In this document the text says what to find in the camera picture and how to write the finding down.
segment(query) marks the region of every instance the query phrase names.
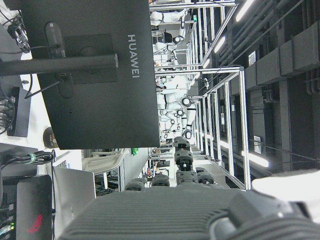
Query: metal pole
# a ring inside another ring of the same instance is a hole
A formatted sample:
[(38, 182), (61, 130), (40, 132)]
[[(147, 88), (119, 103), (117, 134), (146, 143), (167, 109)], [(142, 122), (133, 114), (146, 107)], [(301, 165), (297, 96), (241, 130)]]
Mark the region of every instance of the metal pole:
[(192, 70), (174, 70), (174, 71), (157, 71), (155, 76), (171, 76), (171, 75), (188, 75), (188, 74), (227, 74), (238, 73), (239, 67), (220, 67), (220, 68), (208, 68), (208, 69), (192, 69)]
[(204, 52), (208, 51), (207, 9), (203, 8)]
[(240, 106), (241, 106), (241, 130), (242, 130), (242, 147), (243, 147), (243, 170), (245, 189), (251, 189), (250, 163), (248, 159), (248, 124), (247, 124), (247, 105), (246, 105), (246, 84), (245, 69), (241, 67), (239, 72), (240, 86)]
[(201, 9), (198, 9), (198, 27), (199, 27), (199, 56), (200, 62), (202, 63), (203, 59), (203, 45), (202, 45), (202, 26), (201, 26)]
[(222, 3), (205, 1), (194, 3), (167, 3), (150, 6), (150, 11), (178, 10), (178, 9), (200, 9), (200, 8), (223, 8), (236, 6), (235, 0), (225, 0)]
[(192, 44), (195, 46), (194, 49), (195, 49), (195, 63), (199, 63), (199, 54), (198, 54), (198, 32), (197, 32), (197, 24), (194, 24), (194, 31), (193, 31), (193, 34), (194, 34), (194, 42), (192, 42)]
[(215, 39), (215, 9), (210, 7), (210, 29), (211, 29), (211, 40)]
[(196, 109), (196, 114), (195, 114), (195, 119), (194, 119), (194, 132), (195, 132), (195, 145), (199, 149), (200, 143), (199, 143), (199, 128), (198, 128), (198, 105), (195, 105)]
[[(195, 21), (184, 21), (185, 24), (193, 24)], [(181, 21), (173, 21), (173, 22), (160, 22), (159, 25), (167, 25), (167, 24), (181, 24)]]
[(216, 44), (217, 44), (218, 41), (220, 40), (220, 37), (221, 37), (222, 33), (224, 32), (225, 28), (227, 27), (230, 19), (232, 18), (233, 14), (235, 13), (235, 11), (236, 11), (236, 9), (237, 9), (237, 7), (238, 7), (238, 6), (234, 6), (234, 7), (232, 7), (232, 8), (228, 11), (228, 13), (227, 13), (227, 15), (226, 15), (223, 23), (221, 24), (218, 32), (217, 32), (216, 35), (215, 35), (215, 38), (214, 38), (214, 40), (213, 40), (213, 43), (211, 44), (211, 46), (209, 47), (208, 51), (206, 52), (206, 54), (205, 54), (204, 57), (203, 57), (203, 60), (202, 60), (202, 62), (201, 62), (202, 65), (203, 65), (203, 64), (205, 63), (205, 61), (208, 59), (211, 51), (214, 49), (214, 47), (216, 46)]
[(227, 81), (224, 85), (224, 95), (225, 95), (225, 120), (227, 127), (227, 139), (229, 144), (228, 149), (228, 159), (229, 159), (229, 172), (232, 176), (235, 175), (234, 170), (234, 152), (232, 144), (232, 129), (231, 129), (231, 110), (230, 110), (230, 89), (229, 82)]
[(204, 133), (204, 145), (205, 145), (205, 154), (209, 155), (209, 147), (208, 147), (208, 126), (207, 126), (207, 111), (206, 111), (206, 101), (205, 98), (202, 98), (202, 110), (203, 110), (203, 133)]
[(203, 131), (202, 131), (202, 111), (201, 111), (201, 101), (198, 104), (198, 111), (199, 111), (199, 135), (200, 135), (200, 150), (204, 152), (204, 141), (203, 141)]
[(221, 23), (225, 20), (226, 18), (226, 8), (223, 6), (220, 8), (220, 19), (221, 19)]
[(191, 67), (191, 66), (201, 66), (201, 64), (181, 64), (181, 65), (169, 65), (169, 66), (156, 66), (155, 69), (171, 69), (178, 67)]
[(226, 82), (229, 82), (231, 81), (232, 79), (234, 79), (236, 76), (239, 75), (239, 72), (235, 72), (235, 73), (232, 73), (230, 75), (228, 75), (226, 78), (224, 78), (222, 81), (220, 81), (217, 85), (215, 85), (213, 88), (211, 88), (209, 91), (207, 91), (203, 96), (205, 97), (206, 95), (208, 94), (211, 94), (212, 92), (214, 92), (215, 90), (221, 88), (223, 85), (225, 85)]
[(73, 56), (0, 62), (0, 77), (23, 74), (65, 73), (118, 67), (118, 55)]
[(214, 138), (213, 138), (213, 131), (212, 131), (212, 108), (211, 108), (211, 95), (206, 97), (207, 104), (208, 104), (208, 121), (209, 121), (209, 133), (210, 133), (210, 156), (214, 159), (215, 152), (214, 152)]
[(218, 102), (218, 93), (214, 94), (214, 118), (215, 118), (215, 138), (216, 138), (216, 148), (217, 156), (219, 159), (219, 166), (222, 166), (222, 156), (221, 156), (221, 144), (220, 144), (220, 116), (219, 116), (219, 102)]

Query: laptop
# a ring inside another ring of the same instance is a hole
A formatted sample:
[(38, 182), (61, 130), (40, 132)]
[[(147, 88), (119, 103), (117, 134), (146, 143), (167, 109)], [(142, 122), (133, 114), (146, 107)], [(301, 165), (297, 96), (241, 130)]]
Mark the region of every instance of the laptop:
[(53, 167), (55, 189), (56, 239), (64, 229), (96, 198), (93, 172), (70, 168)]

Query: ceiling light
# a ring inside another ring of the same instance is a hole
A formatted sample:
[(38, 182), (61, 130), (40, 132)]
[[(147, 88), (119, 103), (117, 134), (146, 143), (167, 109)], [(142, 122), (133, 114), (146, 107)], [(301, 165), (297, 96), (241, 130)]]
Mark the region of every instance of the ceiling light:
[(254, 0), (246, 0), (245, 4), (241, 8), (241, 10), (238, 12), (237, 16), (235, 17), (235, 20), (237, 22), (240, 21), (240, 19), (245, 15), (247, 10), (250, 8), (251, 4), (254, 2)]
[(225, 142), (225, 141), (220, 141), (220, 145), (226, 149), (229, 149), (229, 143)]
[(203, 68), (205, 69), (206, 67), (208, 67), (209, 63), (210, 63), (210, 59), (207, 59), (203, 64)]
[(259, 164), (262, 167), (265, 167), (265, 168), (269, 167), (269, 162), (260, 156), (248, 153), (248, 159), (256, 164)]
[(219, 51), (219, 49), (221, 48), (222, 44), (225, 43), (225, 41), (226, 41), (226, 36), (223, 36), (223, 37), (219, 40), (218, 44), (216, 45), (216, 47), (215, 47), (215, 49), (214, 49), (214, 53), (215, 53), (215, 54)]

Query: connector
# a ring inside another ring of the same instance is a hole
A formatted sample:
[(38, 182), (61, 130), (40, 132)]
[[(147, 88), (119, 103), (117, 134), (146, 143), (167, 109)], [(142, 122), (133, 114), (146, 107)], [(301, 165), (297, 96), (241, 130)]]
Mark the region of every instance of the connector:
[(10, 224), (10, 225), (7, 225), (7, 226), (4, 226), (3, 228), (0, 229), (0, 236), (2, 234), (6, 234), (7, 232), (10, 232), (11, 230), (15, 229), (15, 226), (14, 224)]

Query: white robot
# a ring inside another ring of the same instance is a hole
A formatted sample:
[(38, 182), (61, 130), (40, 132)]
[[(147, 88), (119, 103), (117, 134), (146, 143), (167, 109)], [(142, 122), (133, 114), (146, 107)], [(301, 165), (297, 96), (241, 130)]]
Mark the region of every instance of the white robot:
[[(184, 3), (191, 3), (191, 0), (185, 0)], [(173, 23), (180, 21), (179, 35), (172, 38), (172, 42), (167, 45), (178, 45), (186, 37), (186, 16), (188, 14), (188, 8), (182, 9), (181, 11), (174, 12), (160, 12), (153, 11), (150, 15), (151, 25), (159, 26), (160, 23)]]

